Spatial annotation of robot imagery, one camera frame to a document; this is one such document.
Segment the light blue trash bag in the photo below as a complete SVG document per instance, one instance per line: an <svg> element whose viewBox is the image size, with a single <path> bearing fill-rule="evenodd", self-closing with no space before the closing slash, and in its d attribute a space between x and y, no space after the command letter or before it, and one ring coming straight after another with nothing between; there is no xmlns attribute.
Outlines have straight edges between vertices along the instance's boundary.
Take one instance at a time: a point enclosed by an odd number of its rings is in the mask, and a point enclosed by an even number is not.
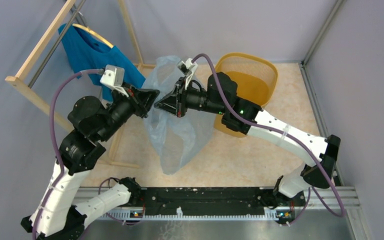
<svg viewBox="0 0 384 240"><path fill-rule="evenodd" d="M175 55L156 59L156 66L142 87L158 90L157 101L168 95L183 76L177 68L180 60ZM204 148L213 136L215 118L213 113L194 109L189 109L182 118L155 107L149 110L144 125L165 175L178 172Z"/></svg>

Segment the wooden clothes hanger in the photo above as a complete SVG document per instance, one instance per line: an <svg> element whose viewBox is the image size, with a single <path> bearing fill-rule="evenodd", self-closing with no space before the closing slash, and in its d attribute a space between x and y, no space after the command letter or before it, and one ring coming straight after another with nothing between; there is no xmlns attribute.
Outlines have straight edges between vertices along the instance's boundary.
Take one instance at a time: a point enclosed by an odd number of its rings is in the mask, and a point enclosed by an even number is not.
<svg viewBox="0 0 384 240"><path fill-rule="evenodd" d="M91 36L93 36L94 38L96 38L97 40L102 42L103 44L107 45L110 49L112 49L114 47L114 45L112 43L110 43L108 40L106 40L104 37L102 37L97 32L93 31L89 27L86 27L86 26L78 24L78 23L73 23L72 26L89 33Z"/></svg>

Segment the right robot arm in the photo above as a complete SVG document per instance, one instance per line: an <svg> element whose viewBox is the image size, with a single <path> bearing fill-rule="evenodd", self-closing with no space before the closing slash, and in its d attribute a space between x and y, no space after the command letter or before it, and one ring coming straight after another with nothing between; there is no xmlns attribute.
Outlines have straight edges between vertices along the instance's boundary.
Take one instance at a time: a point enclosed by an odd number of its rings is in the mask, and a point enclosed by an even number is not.
<svg viewBox="0 0 384 240"><path fill-rule="evenodd" d="M237 95L238 85L218 72L208 78L207 89L187 86L180 77L173 90L154 106L178 118L188 110L218 114L229 130L264 139L298 156L303 166L278 178L273 188L273 200L287 206L300 192L308 188L328 189L341 140L335 135L322 137L304 132L272 116L258 104Z"/></svg>

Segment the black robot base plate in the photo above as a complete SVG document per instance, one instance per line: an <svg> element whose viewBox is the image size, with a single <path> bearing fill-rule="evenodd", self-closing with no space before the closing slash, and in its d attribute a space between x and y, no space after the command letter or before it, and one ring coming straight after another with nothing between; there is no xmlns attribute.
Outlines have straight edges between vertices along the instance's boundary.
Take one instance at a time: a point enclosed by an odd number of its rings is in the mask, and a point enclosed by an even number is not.
<svg viewBox="0 0 384 240"><path fill-rule="evenodd" d="M178 208L186 216L255 216L304 203L302 192L288 198L275 195L271 187L147 187L128 205L144 207L147 216L175 215Z"/></svg>

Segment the yellow mesh trash bin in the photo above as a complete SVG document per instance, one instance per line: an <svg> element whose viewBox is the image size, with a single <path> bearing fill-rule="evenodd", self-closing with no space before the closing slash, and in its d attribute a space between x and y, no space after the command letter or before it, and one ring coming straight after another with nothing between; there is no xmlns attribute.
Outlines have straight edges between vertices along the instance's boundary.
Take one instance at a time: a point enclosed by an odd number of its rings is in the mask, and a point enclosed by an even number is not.
<svg viewBox="0 0 384 240"><path fill-rule="evenodd" d="M237 83L237 96L265 108L278 80L278 70L269 61L240 52L224 55L214 69Z"/></svg>

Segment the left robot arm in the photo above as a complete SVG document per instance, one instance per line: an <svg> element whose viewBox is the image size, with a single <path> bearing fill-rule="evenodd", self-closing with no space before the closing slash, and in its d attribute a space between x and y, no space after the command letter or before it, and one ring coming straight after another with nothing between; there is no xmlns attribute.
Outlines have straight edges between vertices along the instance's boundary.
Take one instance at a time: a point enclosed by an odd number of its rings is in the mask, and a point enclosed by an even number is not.
<svg viewBox="0 0 384 240"><path fill-rule="evenodd" d="M104 106L95 96L80 98L68 115L74 129L53 144L56 151L52 178L32 215L22 227L35 240L76 240L96 219L123 205L136 206L141 187L133 177L120 179L113 187L85 202L73 202L84 179L106 152L109 140L131 116L146 118L160 92L127 87L127 93L113 92L115 102Z"/></svg>

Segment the aluminium frame rail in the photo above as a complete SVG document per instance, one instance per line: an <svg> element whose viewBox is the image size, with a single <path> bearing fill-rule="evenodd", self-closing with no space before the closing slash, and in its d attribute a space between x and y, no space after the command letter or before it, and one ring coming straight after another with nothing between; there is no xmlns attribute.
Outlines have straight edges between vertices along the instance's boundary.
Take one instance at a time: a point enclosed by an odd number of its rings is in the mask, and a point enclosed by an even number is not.
<svg viewBox="0 0 384 240"><path fill-rule="evenodd" d="M304 205L299 207L291 206L275 207L274 209L267 208L262 215L232 215L232 216L186 216L183 214L181 208L176 210L175 215L146 215L144 207L129 206L125 204L121 207L116 207L113 210L109 210L108 213L103 214L100 219L106 220L110 217L114 217L120 220L127 221L277 221L279 223L286 223L292 221L298 216L302 208L307 210L325 210L327 207L332 210L339 210L340 205L336 196L330 189L316 189L304 190Z"/></svg>

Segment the blue t-shirt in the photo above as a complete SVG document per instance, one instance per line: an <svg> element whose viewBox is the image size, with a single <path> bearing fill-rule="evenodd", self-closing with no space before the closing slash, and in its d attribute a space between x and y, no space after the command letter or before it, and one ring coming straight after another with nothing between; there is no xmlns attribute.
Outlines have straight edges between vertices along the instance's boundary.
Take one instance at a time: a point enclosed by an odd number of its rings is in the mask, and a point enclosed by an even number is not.
<svg viewBox="0 0 384 240"><path fill-rule="evenodd" d="M117 46L109 47L71 25L61 40L74 73L113 65L124 69L123 81L140 89L146 78Z"/></svg>

